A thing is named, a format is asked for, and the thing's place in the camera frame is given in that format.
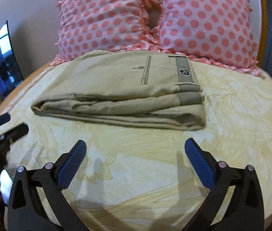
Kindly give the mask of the beige khaki pants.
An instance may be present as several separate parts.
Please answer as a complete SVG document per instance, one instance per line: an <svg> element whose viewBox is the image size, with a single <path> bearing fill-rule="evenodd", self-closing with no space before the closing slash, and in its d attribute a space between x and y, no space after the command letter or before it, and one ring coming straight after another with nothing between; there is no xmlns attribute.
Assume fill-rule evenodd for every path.
<svg viewBox="0 0 272 231"><path fill-rule="evenodd" d="M91 51L67 68L32 104L39 116L127 127L199 130L204 95L185 56Z"/></svg>

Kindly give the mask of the black television screen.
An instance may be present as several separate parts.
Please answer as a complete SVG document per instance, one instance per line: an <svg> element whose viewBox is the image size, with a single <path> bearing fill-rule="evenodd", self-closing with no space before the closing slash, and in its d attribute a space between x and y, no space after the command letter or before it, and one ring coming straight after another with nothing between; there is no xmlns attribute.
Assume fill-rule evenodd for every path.
<svg viewBox="0 0 272 231"><path fill-rule="evenodd" d="M5 99L23 82L10 40L8 23L0 29L0 97Z"/></svg>

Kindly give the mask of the cream and orange bedspread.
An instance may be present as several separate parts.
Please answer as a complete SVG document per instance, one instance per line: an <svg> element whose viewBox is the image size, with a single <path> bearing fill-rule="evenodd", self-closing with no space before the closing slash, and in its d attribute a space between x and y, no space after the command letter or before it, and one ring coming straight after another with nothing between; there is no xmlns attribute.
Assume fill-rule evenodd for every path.
<svg viewBox="0 0 272 231"><path fill-rule="evenodd" d="M258 175L265 225L272 223L272 78L193 63L205 94L206 127L198 131L127 128L39 117L31 104L69 64L43 67L0 106L10 122L25 122L28 135L12 145L8 173L18 166L41 168L82 139L88 152L69 188L72 209L92 230L181 230L198 210L204 188L184 153L193 138L216 160Z"/></svg>

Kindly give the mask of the left polka dot pillow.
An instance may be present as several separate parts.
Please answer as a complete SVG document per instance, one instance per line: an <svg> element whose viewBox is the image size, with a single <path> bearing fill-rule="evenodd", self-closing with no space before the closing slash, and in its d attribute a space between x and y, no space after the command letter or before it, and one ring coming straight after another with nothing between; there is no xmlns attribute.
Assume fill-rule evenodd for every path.
<svg viewBox="0 0 272 231"><path fill-rule="evenodd" d="M149 50L150 0L57 0L60 9L58 54L51 65L93 50Z"/></svg>

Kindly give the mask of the polka dot pillow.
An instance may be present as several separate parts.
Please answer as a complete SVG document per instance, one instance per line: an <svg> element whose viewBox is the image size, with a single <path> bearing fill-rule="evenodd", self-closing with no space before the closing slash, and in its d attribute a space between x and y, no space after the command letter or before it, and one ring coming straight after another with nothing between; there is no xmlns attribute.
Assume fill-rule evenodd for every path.
<svg viewBox="0 0 272 231"><path fill-rule="evenodd" d="M249 0L150 0L160 9L151 49L261 77Z"/></svg>
<svg viewBox="0 0 272 231"><path fill-rule="evenodd" d="M57 0L60 9L58 54L51 65L93 50L149 50L150 0Z"/></svg>

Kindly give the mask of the right polka dot pillow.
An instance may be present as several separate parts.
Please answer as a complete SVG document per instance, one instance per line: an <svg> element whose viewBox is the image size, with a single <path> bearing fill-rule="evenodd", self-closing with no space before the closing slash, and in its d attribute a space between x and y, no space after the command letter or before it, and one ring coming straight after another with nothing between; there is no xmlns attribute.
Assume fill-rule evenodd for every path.
<svg viewBox="0 0 272 231"><path fill-rule="evenodd" d="M151 49L261 77L249 0L150 0L160 9Z"/></svg>

